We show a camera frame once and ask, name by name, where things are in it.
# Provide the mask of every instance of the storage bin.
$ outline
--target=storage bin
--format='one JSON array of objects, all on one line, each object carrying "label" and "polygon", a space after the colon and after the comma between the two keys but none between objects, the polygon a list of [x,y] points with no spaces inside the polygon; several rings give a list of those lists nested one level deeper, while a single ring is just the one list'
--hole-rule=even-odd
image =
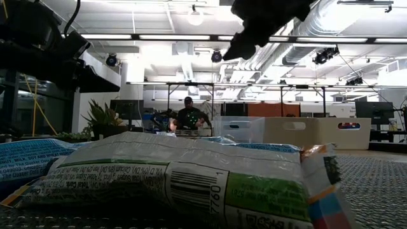
[{"label": "storage bin", "polygon": [[298,147],[335,143],[336,149],[368,149],[370,118],[265,118],[264,143]]},{"label": "storage bin", "polygon": [[262,117],[217,116],[212,121],[214,136],[230,135],[239,143],[262,143],[264,124]]}]

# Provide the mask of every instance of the metal grid surface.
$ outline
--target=metal grid surface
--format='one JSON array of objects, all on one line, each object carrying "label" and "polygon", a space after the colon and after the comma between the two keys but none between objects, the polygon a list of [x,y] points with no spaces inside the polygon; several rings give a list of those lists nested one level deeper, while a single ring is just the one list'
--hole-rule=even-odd
[{"label": "metal grid surface", "polygon": [[363,228],[407,228],[407,163],[339,156],[342,190]]},{"label": "metal grid surface", "polygon": [[[347,200],[363,228],[407,228],[407,163],[359,156],[339,156]],[[125,211],[123,205],[135,206]],[[187,219],[142,203],[97,208],[45,208],[18,211],[0,207],[0,228],[160,229],[197,228]]]}]

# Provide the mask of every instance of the monitor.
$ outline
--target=monitor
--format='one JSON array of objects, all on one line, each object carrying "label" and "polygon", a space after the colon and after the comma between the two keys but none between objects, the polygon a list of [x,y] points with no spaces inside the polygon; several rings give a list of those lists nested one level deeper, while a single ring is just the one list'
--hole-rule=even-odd
[{"label": "monitor", "polygon": [[110,109],[116,111],[119,114],[119,118],[122,120],[130,119],[130,109],[132,110],[132,120],[141,120],[140,114],[144,113],[144,101],[140,100],[111,100]]},{"label": "monitor", "polygon": [[392,102],[355,102],[358,118],[371,118],[372,125],[387,125],[394,118]]}]

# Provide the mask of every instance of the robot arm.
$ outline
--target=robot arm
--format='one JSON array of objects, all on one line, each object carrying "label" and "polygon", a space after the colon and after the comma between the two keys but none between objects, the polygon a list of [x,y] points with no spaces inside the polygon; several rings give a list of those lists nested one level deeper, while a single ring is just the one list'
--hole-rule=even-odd
[{"label": "robot arm", "polygon": [[315,0],[235,0],[231,12],[241,18],[244,30],[236,33],[230,42],[224,60],[242,57],[247,60],[256,52],[256,45],[265,46],[291,19],[304,21]]},{"label": "robot arm", "polygon": [[61,20],[39,1],[3,1],[7,15],[0,24],[0,69],[12,69],[80,92],[118,92],[79,59],[90,43],[76,31],[62,38]]}]

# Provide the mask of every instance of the snack bag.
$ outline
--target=snack bag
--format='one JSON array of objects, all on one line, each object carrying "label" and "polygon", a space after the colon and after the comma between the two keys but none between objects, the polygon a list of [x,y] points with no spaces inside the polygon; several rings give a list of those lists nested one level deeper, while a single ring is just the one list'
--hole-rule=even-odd
[{"label": "snack bag", "polygon": [[200,139],[210,142],[217,142],[220,144],[234,144],[235,142],[227,137],[201,137]]},{"label": "snack bag", "polygon": [[0,144],[0,198],[6,198],[23,184],[45,175],[46,164],[52,158],[70,155],[86,143],[40,139]]},{"label": "snack bag", "polygon": [[164,204],[208,228],[313,228],[297,153],[133,132],[78,149],[2,204],[130,198]]},{"label": "snack bag", "polygon": [[247,149],[262,149],[280,153],[299,153],[300,148],[290,144],[261,144],[261,143],[235,143],[223,144],[225,146],[237,146]]},{"label": "snack bag", "polygon": [[340,190],[340,173],[332,144],[301,151],[301,166],[312,223],[318,229],[357,228],[354,215]]}]

